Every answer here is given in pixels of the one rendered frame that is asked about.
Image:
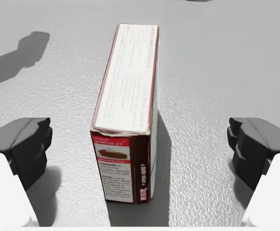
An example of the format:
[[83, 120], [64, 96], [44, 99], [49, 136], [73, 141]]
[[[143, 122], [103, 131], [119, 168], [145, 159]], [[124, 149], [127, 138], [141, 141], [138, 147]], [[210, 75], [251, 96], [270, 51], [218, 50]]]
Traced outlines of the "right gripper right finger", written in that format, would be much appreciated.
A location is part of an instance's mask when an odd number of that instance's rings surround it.
[[251, 190], [244, 227], [280, 227], [280, 128], [255, 117], [231, 117], [234, 172]]

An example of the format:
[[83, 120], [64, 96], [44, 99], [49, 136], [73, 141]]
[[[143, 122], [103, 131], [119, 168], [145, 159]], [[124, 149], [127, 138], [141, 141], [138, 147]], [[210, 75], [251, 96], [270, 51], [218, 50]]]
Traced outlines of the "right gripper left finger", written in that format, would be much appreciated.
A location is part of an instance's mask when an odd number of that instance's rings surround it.
[[0, 227], [37, 227], [26, 191], [44, 174], [53, 129], [48, 117], [25, 117], [0, 127]]

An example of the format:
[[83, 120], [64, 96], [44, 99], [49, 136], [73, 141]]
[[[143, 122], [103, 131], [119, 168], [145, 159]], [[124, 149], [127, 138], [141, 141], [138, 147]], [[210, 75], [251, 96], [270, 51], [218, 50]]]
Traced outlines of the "red and white carton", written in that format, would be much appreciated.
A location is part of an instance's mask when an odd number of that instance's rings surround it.
[[90, 127], [107, 202], [142, 204], [154, 194], [158, 25], [117, 25]]

